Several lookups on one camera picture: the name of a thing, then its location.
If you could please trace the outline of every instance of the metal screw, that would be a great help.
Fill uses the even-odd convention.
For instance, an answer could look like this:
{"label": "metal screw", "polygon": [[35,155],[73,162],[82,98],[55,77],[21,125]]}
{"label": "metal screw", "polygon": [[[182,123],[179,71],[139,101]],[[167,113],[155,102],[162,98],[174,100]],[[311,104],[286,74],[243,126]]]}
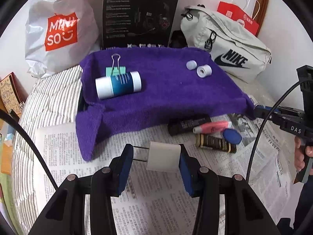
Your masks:
{"label": "metal screw", "polygon": [[109,173],[111,171],[110,167],[104,167],[102,168],[102,173]]}
{"label": "metal screw", "polygon": [[234,176],[235,180],[241,181],[243,179],[242,175],[236,174]]}
{"label": "metal screw", "polygon": [[76,178],[76,176],[74,174],[71,174],[71,175],[67,176],[67,180],[68,181],[73,181],[73,180],[75,180],[75,178]]}
{"label": "metal screw", "polygon": [[209,169],[207,167],[204,167],[204,166],[200,167],[199,170],[201,173],[208,173],[209,172]]}

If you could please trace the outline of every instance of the binder clip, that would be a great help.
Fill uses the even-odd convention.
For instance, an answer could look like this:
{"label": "binder clip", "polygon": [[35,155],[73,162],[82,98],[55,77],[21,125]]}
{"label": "binder clip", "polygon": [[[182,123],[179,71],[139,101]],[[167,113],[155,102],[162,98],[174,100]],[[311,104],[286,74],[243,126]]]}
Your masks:
{"label": "binder clip", "polygon": [[[114,67],[114,56],[118,56],[117,67]],[[106,67],[106,69],[105,69],[105,75],[107,77],[126,73],[126,67],[125,66],[120,67],[120,63],[119,63],[120,58],[121,58],[121,56],[119,54],[113,54],[112,55],[112,60],[113,60],[112,67]]]}

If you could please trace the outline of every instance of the nike bag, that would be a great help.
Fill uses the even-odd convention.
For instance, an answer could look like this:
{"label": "nike bag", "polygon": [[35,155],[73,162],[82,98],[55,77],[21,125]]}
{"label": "nike bag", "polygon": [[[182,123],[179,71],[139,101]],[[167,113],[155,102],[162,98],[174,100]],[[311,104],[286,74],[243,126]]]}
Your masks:
{"label": "nike bag", "polygon": [[250,83],[271,61],[271,51],[238,22],[201,6],[188,6],[181,30],[189,47],[207,50],[224,71]]}
{"label": "nike bag", "polygon": [[77,65],[98,38],[86,0],[35,0],[26,22],[25,59],[36,78]]}

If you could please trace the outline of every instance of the blue eraser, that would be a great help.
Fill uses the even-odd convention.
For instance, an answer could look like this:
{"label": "blue eraser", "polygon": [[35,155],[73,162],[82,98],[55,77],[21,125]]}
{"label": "blue eraser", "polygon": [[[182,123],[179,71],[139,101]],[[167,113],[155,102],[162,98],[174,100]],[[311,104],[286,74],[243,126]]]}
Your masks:
{"label": "blue eraser", "polygon": [[234,145],[240,144],[242,140],[242,136],[240,135],[240,133],[231,128],[225,129],[223,131],[223,137],[226,141]]}

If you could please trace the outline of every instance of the black box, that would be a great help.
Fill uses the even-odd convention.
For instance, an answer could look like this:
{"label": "black box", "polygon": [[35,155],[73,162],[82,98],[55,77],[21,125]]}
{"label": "black box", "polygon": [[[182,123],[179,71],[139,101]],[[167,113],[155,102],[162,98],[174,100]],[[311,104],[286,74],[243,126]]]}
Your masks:
{"label": "black box", "polygon": [[103,48],[167,47],[178,0],[103,0]]}

